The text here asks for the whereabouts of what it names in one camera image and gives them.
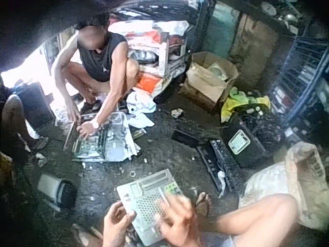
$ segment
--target shorts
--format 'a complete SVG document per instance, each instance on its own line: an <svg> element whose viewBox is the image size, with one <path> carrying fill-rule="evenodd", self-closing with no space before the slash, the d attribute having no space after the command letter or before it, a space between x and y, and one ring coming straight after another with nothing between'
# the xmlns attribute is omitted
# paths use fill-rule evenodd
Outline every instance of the shorts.
<svg viewBox="0 0 329 247"><path fill-rule="evenodd" d="M201 240L205 247L235 247L231 236L220 233L201 233Z"/></svg>

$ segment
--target cardboard box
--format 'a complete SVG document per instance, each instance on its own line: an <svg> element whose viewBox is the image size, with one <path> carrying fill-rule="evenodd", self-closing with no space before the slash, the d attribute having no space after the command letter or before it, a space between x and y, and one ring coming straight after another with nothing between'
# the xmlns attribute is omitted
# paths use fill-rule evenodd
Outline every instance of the cardboard box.
<svg viewBox="0 0 329 247"><path fill-rule="evenodd" d="M207 70L214 63L228 76L227 81ZM208 111L211 111L218 101L225 101L239 75L234 64L207 51L192 55L192 63L186 74L187 79L179 93Z"/></svg>

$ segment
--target wall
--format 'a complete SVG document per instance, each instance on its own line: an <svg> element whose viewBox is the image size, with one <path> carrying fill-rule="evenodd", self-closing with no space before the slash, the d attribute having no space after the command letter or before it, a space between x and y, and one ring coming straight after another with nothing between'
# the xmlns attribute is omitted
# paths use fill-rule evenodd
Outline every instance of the wall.
<svg viewBox="0 0 329 247"><path fill-rule="evenodd" d="M239 11L217 2L204 38L202 51L212 52L227 58L233 44Z"/></svg>
<svg viewBox="0 0 329 247"><path fill-rule="evenodd" d="M258 82L279 35L268 25L243 14L229 60L240 73L235 85L242 90L259 88Z"/></svg>

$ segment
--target hand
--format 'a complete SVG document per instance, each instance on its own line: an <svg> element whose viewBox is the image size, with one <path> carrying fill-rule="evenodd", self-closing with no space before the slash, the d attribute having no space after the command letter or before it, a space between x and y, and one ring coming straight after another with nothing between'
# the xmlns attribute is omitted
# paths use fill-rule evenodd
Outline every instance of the hand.
<svg viewBox="0 0 329 247"><path fill-rule="evenodd" d="M156 216L162 236L177 247L201 246L199 231L197 230L196 214L191 201L183 196L166 195L168 203L160 205L166 212L167 219Z"/></svg>
<svg viewBox="0 0 329 247"><path fill-rule="evenodd" d="M77 131L79 131L80 136L86 140L88 136L90 136L96 131L96 129L93 127L93 123L91 121L88 121L78 126Z"/></svg>
<svg viewBox="0 0 329 247"><path fill-rule="evenodd" d="M80 124L81 115L80 115L80 112L78 110L77 105L73 102L72 99L66 100L65 104L66 104L68 119L73 121L73 122L77 122L78 124Z"/></svg>
<svg viewBox="0 0 329 247"><path fill-rule="evenodd" d="M122 202L114 203L104 218L103 247L123 247L127 227L136 217L126 213Z"/></svg>

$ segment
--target blue metal rack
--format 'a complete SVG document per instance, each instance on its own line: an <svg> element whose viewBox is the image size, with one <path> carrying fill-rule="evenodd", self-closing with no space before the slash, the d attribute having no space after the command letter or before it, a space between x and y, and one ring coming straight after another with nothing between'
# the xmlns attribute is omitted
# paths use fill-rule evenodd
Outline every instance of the blue metal rack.
<svg viewBox="0 0 329 247"><path fill-rule="evenodd" d="M314 89L329 64L329 41L296 36L277 80L268 92L272 111L283 127L301 114L312 101Z"/></svg>

